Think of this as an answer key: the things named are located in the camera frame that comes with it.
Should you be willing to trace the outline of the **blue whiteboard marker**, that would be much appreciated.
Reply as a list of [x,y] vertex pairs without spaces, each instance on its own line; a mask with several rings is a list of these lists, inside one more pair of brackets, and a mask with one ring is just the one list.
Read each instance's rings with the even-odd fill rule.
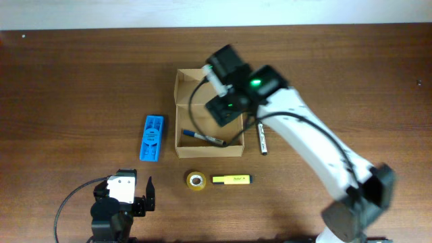
[[214,138],[214,137],[210,137],[210,136],[205,136],[203,134],[199,134],[197,132],[193,132],[190,130],[183,130],[183,134],[186,136],[198,138],[201,140],[206,140],[207,142],[211,142],[213,144],[218,144],[218,145],[225,145],[226,144],[226,142],[224,140],[220,140],[218,138]]

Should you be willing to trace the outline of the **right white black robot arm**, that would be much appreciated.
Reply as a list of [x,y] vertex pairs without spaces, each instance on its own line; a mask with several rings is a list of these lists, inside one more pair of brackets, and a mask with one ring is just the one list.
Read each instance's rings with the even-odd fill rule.
[[221,127],[249,113],[278,133],[312,168],[333,202],[323,209],[317,242],[367,242],[366,229],[389,209],[396,174],[344,144],[276,69],[250,67],[226,45],[203,66],[216,96],[206,108]]

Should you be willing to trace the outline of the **black whiteboard marker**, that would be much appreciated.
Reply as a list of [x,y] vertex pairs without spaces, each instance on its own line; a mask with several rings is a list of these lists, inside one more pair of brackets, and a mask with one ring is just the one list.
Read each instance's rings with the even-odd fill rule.
[[267,144],[265,140],[265,132],[264,132],[264,126],[261,122],[257,124],[257,129],[259,133],[259,140],[260,140],[260,149],[262,155],[267,155]]

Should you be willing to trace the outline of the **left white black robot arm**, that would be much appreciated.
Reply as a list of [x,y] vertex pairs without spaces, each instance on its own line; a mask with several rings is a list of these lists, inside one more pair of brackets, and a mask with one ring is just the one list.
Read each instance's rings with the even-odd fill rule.
[[93,242],[137,242],[130,232],[136,217],[155,210],[155,187],[149,178],[144,196],[135,196],[136,176],[109,176],[94,189],[91,207]]

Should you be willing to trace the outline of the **brown cardboard box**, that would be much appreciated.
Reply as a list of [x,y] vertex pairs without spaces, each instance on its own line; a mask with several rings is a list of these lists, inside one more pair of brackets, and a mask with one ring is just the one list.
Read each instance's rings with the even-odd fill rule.
[[194,93],[192,102],[190,96],[192,91],[205,77],[200,69],[179,69],[177,71],[174,99],[176,106],[175,115],[175,150],[179,158],[199,157],[240,157],[244,151],[244,137],[241,136],[236,143],[226,148],[219,148],[209,144],[207,141],[187,136],[184,130],[198,132],[190,120],[190,114],[204,134],[230,142],[232,138],[244,128],[243,116],[240,115],[228,125],[220,127],[212,115],[207,111],[205,104],[210,101],[216,92],[211,84],[202,85]]

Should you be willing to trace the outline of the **yellow adhesive tape roll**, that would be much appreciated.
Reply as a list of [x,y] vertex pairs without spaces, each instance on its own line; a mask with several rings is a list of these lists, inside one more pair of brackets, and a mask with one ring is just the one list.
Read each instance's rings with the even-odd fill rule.
[[200,191],[206,187],[207,179],[205,175],[198,171],[193,171],[188,174],[186,184],[193,191]]

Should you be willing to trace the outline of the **yellow highlighter pen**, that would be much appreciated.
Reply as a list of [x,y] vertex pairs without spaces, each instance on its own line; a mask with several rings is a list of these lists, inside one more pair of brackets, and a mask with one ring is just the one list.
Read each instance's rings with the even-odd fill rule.
[[248,174],[217,175],[213,176],[211,181],[213,184],[223,185],[241,185],[253,183],[252,176]]

